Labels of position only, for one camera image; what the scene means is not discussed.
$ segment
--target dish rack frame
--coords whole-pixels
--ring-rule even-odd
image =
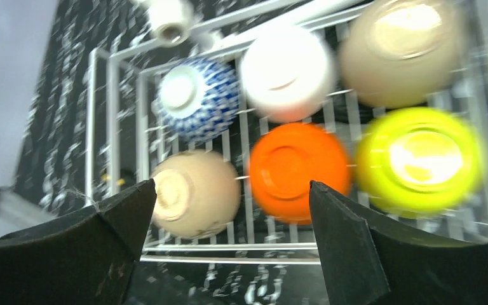
[[[255,4],[249,6],[248,8],[243,8],[241,10],[235,11],[223,15],[221,17],[213,18],[201,24],[198,24],[192,29],[192,33],[202,33],[206,31],[217,30],[223,26],[231,25],[236,22],[244,21],[248,18],[256,17],[258,15],[271,12],[276,9],[286,7],[291,4],[302,2],[302,0],[268,0],[260,4]],[[484,19],[483,14],[488,14],[488,7],[482,9],[482,5],[488,5],[488,1],[481,0],[462,0],[462,2],[471,2],[471,5],[475,6],[478,12],[478,20],[480,20],[479,27],[484,27],[481,20]],[[336,27],[336,32],[342,32],[348,35],[348,22],[360,15],[362,10],[369,4],[363,4],[343,10],[337,13],[332,13],[324,17],[316,18],[314,20],[304,22],[300,24],[301,27],[312,31],[321,33],[327,27]],[[236,60],[237,68],[239,66],[240,55],[250,46],[252,41],[245,41],[238,43],[236,45],[223,48],[221,50],[211,51],[208,53],[203,53],[200,56],[223,59],[227,57],[234,57]],[[471,44],[473,47],[477,46],[478,43],[473,41]],[[94,173],[94,126],[95,126],[95,101],[97,94],[97,62],[98,60],[106,61],[106,73],[107,73],[107,83],[106,83],[106,94],[107,94],[107,195],[111,196],[120,191],[120,186],[118,180],[120,178],[120,161],[119,161],[119,105],[120,105],[120,92],[119,92],[119,82],[120,82],[120,69],[126,69],[132,71],[137,77],[136,82],[136,141],[137,141],[137,181],[145,180],[149,178],[151,169],[149,168],[149,146],[151,145],[149,141],[149,132],[152,132],[152,128],[149,129],[149,116],[148,111],[150,111],[150,100],[148,99],[148,86],[156,86],[161,75],[169,71],[172,67],[176,66],[180,60],[174,62],[169,62],[166,64],[158,65],[155,67],[150,67],[146,69],[140,69],[129,63],[127,59],[135,55],[145,53],[147,51],[155,50],[160,47],[159,41],[152,39],[145,43],[139,44],[134,47],[127,48],[125,50],[110,53],[101,48],[95,48],[89,57],[89,80],[88,80],[88,103],[87,103],[87,124],[86,124],[86,171],[85,171],[85,194],[86,200],[85,205],[91,205],[92,201],[89,198],[93,196],[93,181],[95,178]],[[472,94],[468,94],[465,97],[465,103],[463,103],[464,111],[459,113],[465,116],[471,121],[473,125],[476,126],[482,133],[483,137],[488,140],[488,100],[485,84],[482,79],[478,78],[481,72],[477,70],[482,68],[481,57],[485,55],[474,56],[474,54],[465,53],[463,54],[463,68],[454,71],[461,75],[464,80],[465,88],[469,87]],[[432,107],[439,107],[443,109],[451,110],[451,100],[447,97],[441,95],[442,93],[434,93],[430,95],[429,105]],[[360,124],[360,118],[358,117],[358,104],[356,95],[352,90],[339,90],[332,92],[329,96],[333,97],[335,95],[345,95],[348,108],[349,124],[348,130],[350,133],[351,141],[358,141],[362,136],[362,126]],[[252,143],[248,139],[248,123],[247,123],[247,113],[253,111],[247,107],[247,102],[245,97],[241,95],[240,97],[240,133],[241,133],[241,144],[243,150],[244,164],[247,162],[249,157],[249,150]],[[336,132],[336,121],[334,108],[331,102],[325,103],[323,109],[324,113],[324,127],[329,132]],[[384,114],[384,109],[374,109],[374,114],[380,116]],[[268,132],[268,123],[266,119],[260,119],[261,133]],[[157,153],[158,161],[163,161],[166,157],[166,149],[163,147],[165,145],[166,139],[165,133],[163,131],[164,126],[157,125],[155,128],[157,139],[159,140]],[[222,143],[224,147],[223,155],[227,161],[232,161],[230,159],[230,154],[226,153],[226,147],[229,149],[229,134],[224,132],[222,137]],[[212,141],[206,144],[207,150],[212,148]],[[234,227],[233,223],[227,225],[227,231],[221,232],[220,234],[228,235],[228,242],[226,244],[216,244],[216,239],[211,238],[209,245],[200,245],[197,240],[192,241],[190,244],[181,244],[180,239],[177,238],[175,245],[167,245],[164,243],[166,233],[161,230],[159,232],[159,239],[156,241],[149,240],[147,236],[147,241],[144,247],[144,254],[141,258],[142,261],[149,262],[200,262],[200,263],[226,263],[226,264],[308,264],[308,265],[319,265],[320,260],[317,255],[317,246],[314,241],[312,242],[298,242],[298,227],[296,225],[289,226],[289,243],[273,243],[264,242],[256,243],[254,235],[254,220],[252,218],[253,209],[253,199],[249,188],[249,182],[247,177],[239,177],[239,179],[244,180],[243,196],[246,209],[246,231],[247,231],[247,243],[235,243],[234,237]],[[356,194],[356,199],[359,203],[363,205],[369,205],[368,196],[358,191]],[[477,204],[467,205],[468,208],[461,210],[451,210],[443,214],[443,216],[438,220],[440,223],[445,224],[446,235],[451,238],[466,240],[473,238],[475,241],[488,241],[488,179],[484,185],[483,191],[481,193],[480,200],[482,200],[483,207],[482,210],[486,214],[486,221],[478,223],[475,220],[475,215],[473,208]],[[433,226],[430,225],[436,220],[415,220],[410,224],[416,226],[420,229],[426,231],[433,231]],[[269,217],[268,219],[268,229],[269,234],[271,234],[272,228],[275,230],[274,219]],[[212,257],[209,253],[217,254],[235,252],[235,257]],[[268,255],[263,255],[263,258],[253,259],[247,258],[246,253],[248,251],[260,251],[260,252],[287,252],[294,254],[296,252],[302,252],[307,254],[312,254],[307,257],[299,258],[289,258],[287,255],[284,257],[267,257]]]

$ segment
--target dish rack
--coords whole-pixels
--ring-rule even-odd
[[[218,18],[214,18],[197,25],[193,32],[212,31],[223,26],[258,16],[287,4],[298,1],[270,0],[256,4],[242,10],[235,11]],[[488,1],[465,0],[461,7],[471,17],[473,32],[481,30],[485,14],[488,17]],[[368,4],[359,5],[338,13],[300,24],[303,28],[319,35],[335,33],[338,41],[349,34],[348,24],[359,16]],[[234,58],[236,69],[239,68],[243,52],[250,46],[251,41],[236,44],[222,50],[204,53],[201,56],[227,60]],[[482,54],[483,43],[472,37],[470,51],[462,56],[463,67],[453,71],[457,81],[452,88],[433,93],[429,96],[428,106],[455,112],[474,125],[487,141],[488,146],[488,81],[483,78],[486,58]],[[135,141],[137,181],[148,179],[157,163],[169,155],[187,149],[204,148],[215,149],[230,161],[241,173],[238,177],[242,182],[242,204],[235,221],[227,224],[227,230],[210,239],[185,241],[172,238],[163,230],[152,227],[147,235],[142,261],[151,262],[204,262],[228,264],[320,264],[317,246],[311,226],[284,225],[273,218],[264,215],[254,203],[250,192],[249,181],[244,174],[250,149],[254,142],[267,133],[274,125],[265,118],[258,118],[253,109],[248,108],[245,97],[240,97],[240,111],[236,121],[230,129],[219,138],[196,147],[195,144],[180,142],[178,136],[172,135],[164,126],[158,124],[156,116],[150,109],[154,99],[154,88],[178,60],[155,67],[141,69],[127,61],[139,54],[155,50],[159,42],[153,39],[122,51],[109,53],[100,48],[90,53],[90,75],[87,105],[86,132],[86,173],[85,193],[92,198],[96,173],[95,165],[95,120],[97,107],[98,70],[106,69],[106,111],[107,117],[107,196],[119,192],[120,186],[120,154],[122,152],[119,137],[119,111],[122,103],[123,89],[121,71],[133,74],[135,78]],[[354,145],[360,140],[365,128],[362,116],[365,106],[359,105],[352,90],[337,87],[329,95],[329,101],[322,110],[304,122],[319,123],[336,135],[346,144],[346,148],[353,153]],[[381,116],[385,109],[367,109],[374,117]],[[351,198],[369,206],[368,196],[353,186]],[[466,203],[457,210],[448,210],[435,219],[400,220],[419,229],[441,234],[459,240],[477,242],[488,241],[488,179],[478,194],[467,197]]]

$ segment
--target marble countertop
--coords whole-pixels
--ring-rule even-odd
[[[192,2],[197,13],[209,19],[260,1]],[[242,31],[267,18],[253,18],[222,31]],[[88,54],[97,46],[116,51],[148,39],[144,12],[127,0],[61,0],[28,120],[16,193],[58,215],[83,206],[84,199],[77,193],[85,189]],[[135,57],[132,62],[150,67],[185,57],[189,50],[184,44]],[[97,105],[104,103],[97,100]],[[121,145],[135,147],[127,142],[134,138],[128,129],[135,126],[135,103],[124,100],[119,115]],[[96,130],[105,130],[103,120],[97,121]],[[97,132],[95,173],[105,166],[106,147],[105,134]],[[122,153],[121,166],[133,170],[135,152]],[[101,196],[104,183],[101,179],[94,183],[96,195]],[[133,276],[126,304],[324,305],[328,299],[320,266],[142,262]]]

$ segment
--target beige bowl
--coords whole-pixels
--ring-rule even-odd
[[[187,239],[208,238],[226,228],[240,205],[236,170],[217,152],[186,151],[156,167],[158,227]]]
[[[377,0],[350,29],[342,81],[362,103],[389,109],[420,104],[449,85],[466,39],[461,12],[444,0]]]

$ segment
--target white vein pattern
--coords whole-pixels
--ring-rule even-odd
[[[199,1],[195,5],[198,15],[208,19],[258,2],[260,1],[217,0]],[[242,31],[263,22],[264,19],[265,17],[253,18],[226,30]],[[17,175],[18,193],[30,201],[37,202],[47,211],[59,215],[83,206],[83,199],[73,193],[83,191],[85,184],[83,179],[88,54],[96,46],[117,51],[138,45],[148,39],[149,28],[144,12],[129,1],[61,1],[25,129],[24,155]],[[156,51],[137,55],[130,58],[130,62],[141,68],[152,67],[177,60],[188,53],[189,46],[183,46],[176,51]],[[104,65],[104,62],[98,63],[98,67]],[[105,74],[100,74],[97,78],[103,83],[101,82],[97,88],[95,174],[104,169],[107,159],[105,120],[99,119],[105,117]],[[118,119],[121,124],[121,146],[135,147],[133,143],[135,132],[133,128],[128,130],[129,126],[135,126],[135,77],[131,71],[121,71],[119,89],[121,105]],[[131,152],[130,156],[133,158],[129,165],[135,168],[135,151]],[[101,179],[94,181],[94,193],[95,200],[101,200],[107,194],[107,188]],[[236,242],[244,242],[245,227],[236,231],[239,232]],[[267,236],[266,242],[272,242],[277,238],[279,236]],[[288,252],[268,252],[265,255],[283,258],[288,254]],[[236,257],[246,255],[248,255],[246,252],[235,254]],[[184,278],[195,285],[184,293],[189,300],[193,300],[197,291],[202,291],[221,299],[238,298],[238,304],[243,302],[254,305],[293,304],[293,301],[294,304],[324,304],[321,301],[324,295],[318,298],[313,295],[303,295],[301,299],[282,301],[285,289],[293,290],[292,297],[295,296],[295,291],[299,290],[299,287],[283,286],[284,278],[292,276],[291,267],[200,265],[197,268],[202,270],[199,274],[202,273],[203,280],[187,279],[186,273],[182,273],[182,276],[179,275],[176,279],[180,281]],[[171,264],[165,263],[158,264],[158,269],[162,273],[172,271]],[[293,276],[299,277],[298,272],[294,274]],[[310,280],[303,279],[304,285],[309,285]],[[158,285],[160,282],[156,280],[155,274],[148,277],[146,281],[150,285]],[[324,283],[319,282],[314,285],[324,286]],[[153,301],[140,301],[138,297],[133,299],[135,301],[130,301],[130,304],[155,304]]]

